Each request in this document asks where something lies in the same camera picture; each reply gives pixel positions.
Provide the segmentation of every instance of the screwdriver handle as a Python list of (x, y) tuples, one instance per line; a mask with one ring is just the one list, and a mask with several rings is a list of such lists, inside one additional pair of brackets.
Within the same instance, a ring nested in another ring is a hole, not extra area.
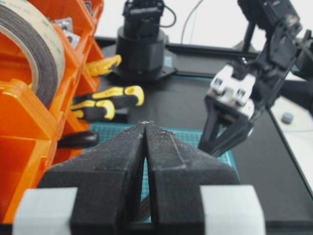
[(145, 95), (140, 86), (131, 87), (111, 87), (105, 91), (87, 94), (85, 96), (76, 97), (77, 102), (84, 100), (111, 100), (115, 109), (122, 109), (126, 107), (141, 106), (144, 103)]
[(86, 100), (71, 106), (73, 114), (87, 122), (110, 121), (115, 116), (115, 107), (110, 100)]
[(99, 143), (99, 134), (92, 131), (77, 132), (62, 137), (58, 141), (58, 148), (91, 148)]

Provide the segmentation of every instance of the yellow and black handle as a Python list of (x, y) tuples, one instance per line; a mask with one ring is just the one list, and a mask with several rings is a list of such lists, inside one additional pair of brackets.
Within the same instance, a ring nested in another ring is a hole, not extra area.
[(77, 96), (75, 102), (81, 103), (86, 100), (111, 100), (115, 109), (122, 109), (126, 107), (141, 106), (144, 103), (144, 99), (143, 89), (140, 86), (131, 86), (125, 88), (111, 87), (105, 91)]
[(85, 100), (71, 106), (78, 119), (87, 122), (110, 121), (115, 116), (115, 107), (110, 100)]

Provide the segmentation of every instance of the green cutting mat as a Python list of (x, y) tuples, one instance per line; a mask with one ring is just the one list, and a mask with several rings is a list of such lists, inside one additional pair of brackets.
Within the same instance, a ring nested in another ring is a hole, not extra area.
[[(96, 122), (90, 126), (90, 130), (98, 132), (99, 137), (100, 137), (100, 142), (105, 142), (105, 141), (112, 139), (118, 132), (124, 131), (125, 129), (129, 127), (132, 127), (132, 125)], [(166, 130), (172, 131), (178, 139), (185, 141), (186, 143), (194, 147), (198, 147), (199, 141), (201, 139), (202, 131), (190, 130), (190, 129), (168, 128), (168, 127), (163, 127), (163, 128)], [(221, 162), (229, 164), (230, 166), (236, 169), (231, 151), (228, 151), (224, 153), (223, 155), (221, 155), (219, 157), (219, 160)], [(149, 195), (148, 167), (147, 167), (147, 161), (145, 160), (141, 200), (143, 200), (148, 195)]]

